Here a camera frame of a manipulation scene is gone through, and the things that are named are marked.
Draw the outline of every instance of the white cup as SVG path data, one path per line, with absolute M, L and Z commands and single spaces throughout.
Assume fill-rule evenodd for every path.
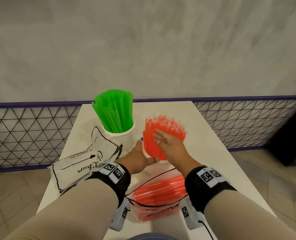
M 142 143 L 142 152 L 143 155 L 146 158 L 149 158 L 150 156 L 148 155 L 148 153 L 146 153 L 145 148 L 143 148 L 143 143 Z M 170 169 L 173 169 L 174 166 L 171 165 L 167 160 L 160 160 L 157 163 L 147 166 L 145 168 L 146 172 L 148 172 L 150 175 L 157 175 L 163 172 L 166 172 Z
M 102 128 L 107 138 L 114 138 L 122 144 L 123 151 L 127 151 L 131 148 L 133 143 L 132 131 L 134 129 L 134 125 L 129 130 L 122 133 L 111 133 L 107 131 L 103 126 Z

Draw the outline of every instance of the beige sleeve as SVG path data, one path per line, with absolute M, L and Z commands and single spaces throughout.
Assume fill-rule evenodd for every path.
M 216 195 L 206 205 L 204 216 L 219 240 L 296 240 L 294 230 L 237 191 Z
M 50 203 L 6 240 L 102 240 L 118 207 L 116 193 L 89 179 Z

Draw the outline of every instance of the blue fabric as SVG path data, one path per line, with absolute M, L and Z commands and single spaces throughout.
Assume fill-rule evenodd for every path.
M 177 240 L 177 239 L 161 233 L 148 232 L 148 233 L 134 236 L 132 238 L 129 238 L 128 240 Z

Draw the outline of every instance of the tiled floor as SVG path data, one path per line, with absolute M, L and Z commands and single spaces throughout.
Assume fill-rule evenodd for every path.
M 276 216 L 296 231 L 296 167 L 265 150 L 231 153 Z M 47 169 L 0 173 L 0 239 L 36 213 L 50 180 Z
M 36 214 L 49 180 L 48 169 L 0 173 L 0 239 Z
M 296 166 L 285 167 L 266 150 L 231 154 L 276 216 L 296 231 Z

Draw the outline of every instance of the concrete wall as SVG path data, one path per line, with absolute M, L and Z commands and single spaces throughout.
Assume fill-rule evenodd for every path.
M 0 0 L 0 102 L 296 95 L 296 0 Z

